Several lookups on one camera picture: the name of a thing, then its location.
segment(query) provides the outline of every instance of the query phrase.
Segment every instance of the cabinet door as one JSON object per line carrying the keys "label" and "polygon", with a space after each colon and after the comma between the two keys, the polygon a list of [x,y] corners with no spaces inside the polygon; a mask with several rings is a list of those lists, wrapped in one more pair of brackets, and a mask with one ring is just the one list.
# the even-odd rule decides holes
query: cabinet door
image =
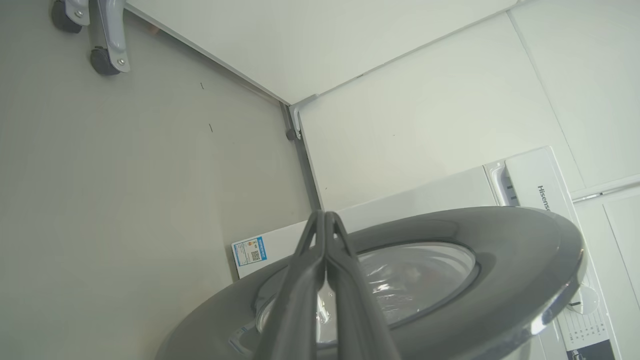
{"label": "cabinet door", "polygon": [[640,333],[640,189],[614,199],[595,198],[575,205],[604,302],[611,318],[610,332],[618,359],[637,357]]}
{"label": "cabinet door", "polygon": [[127,8],[289,104],[518,0],[129,0]]}

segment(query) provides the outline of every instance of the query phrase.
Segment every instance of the hisense logo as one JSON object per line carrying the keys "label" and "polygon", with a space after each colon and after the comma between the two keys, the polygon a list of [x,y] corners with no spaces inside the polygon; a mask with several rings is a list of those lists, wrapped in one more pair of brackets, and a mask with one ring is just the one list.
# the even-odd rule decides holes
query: hisense logo
{"label": "hisense logo", "polygon": [[540,192],[540,197],[542,198],[542,204],[545,206],[545,210],[551,211],[549,203],[547,202],[547,197],[545,196],[545,188],[540,185],[538,187],[538,191]]}

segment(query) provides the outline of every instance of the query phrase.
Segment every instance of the sticker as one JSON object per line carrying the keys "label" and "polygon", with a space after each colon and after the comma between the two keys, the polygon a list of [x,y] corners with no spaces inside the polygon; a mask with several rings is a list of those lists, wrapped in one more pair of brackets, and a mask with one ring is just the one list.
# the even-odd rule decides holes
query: sticker
{"label": "sticker", "polygon": [[238,266],[267,260],[267,253],[264,251],[261,236],[234,244],[234,253],[236,253]]}

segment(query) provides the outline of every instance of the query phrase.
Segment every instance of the white panel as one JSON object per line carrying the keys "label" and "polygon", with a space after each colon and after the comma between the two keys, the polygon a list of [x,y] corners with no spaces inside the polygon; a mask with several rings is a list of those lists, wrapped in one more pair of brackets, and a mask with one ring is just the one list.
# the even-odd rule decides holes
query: white panel
{"label": "white panel", "polygon": [[636,296],[640,291],[640,195],[604,206]]}
{"label": "white panel", "polygon": [[[484,168],[476,167],[403,193],[342,209],[337,213],[344,222],[346,230],[352,233],[370,226],[419,214],[493,205],[496,203],[491,186],[484,174]],[[247,276],[293,254],[305,224],[306,221],[258,235],[262,237],[264,242],[267,260],[243,266],[238,266],[236,262],[238,275],[240,277]]]}
{"label": "white panel", "polygon": [[553,211],[577,222],[562,173],[550,148],[519,154],[504,163],[520,206]]}
{"label": "white panel", "polygon": [[129,0],[285,102],[323,93],[516,0]]}
{"label": "white panel", "polygon": [[586,186],[640,173],[640,1],[513,9]]}
{"label": "white panel", "polygon": [[540,342],[531,349],[531,360],[565,360],[566,347],[558,321],[553,321],[536,338]]}
{"label": "white panel", "polygon": [[618,244],[625,240],[614,235],[601,204],[579,202],[576,203],[575,210],[611,319],[611,340],[618,344],[620,350],[619,354],[616,354],[617,359],[636,359],[637,335],[640,334],[640,308],[623,256],[618,249]]}
{"label": "white panel", "polygon": [[569,190],[584,187],[504,14],[341,86],[301,115],[328,209],[545,145]]}

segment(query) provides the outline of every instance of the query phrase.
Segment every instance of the white cabinet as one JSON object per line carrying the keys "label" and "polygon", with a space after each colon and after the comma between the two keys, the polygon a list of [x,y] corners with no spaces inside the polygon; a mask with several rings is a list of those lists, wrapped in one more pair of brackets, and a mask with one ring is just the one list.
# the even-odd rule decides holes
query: white cabinet
{"label": "white cabinet", "polygon": [[127,8],[296,103],[518,0],[129,0]]}
{"label": "white cabinet", "polygon": [[321,96],[301,117],[326,209],[545,145],[570,191],[584,187],[506,14]]}
{"label": "white cabinet", "polygon": [[640,1],[511,10],[587,187],[640,174]]}
{"label": "white cabinet", "polygon": [[637,357],[640,333],[640,189],[578,202],[582,232],[594,262],[620,358]]}

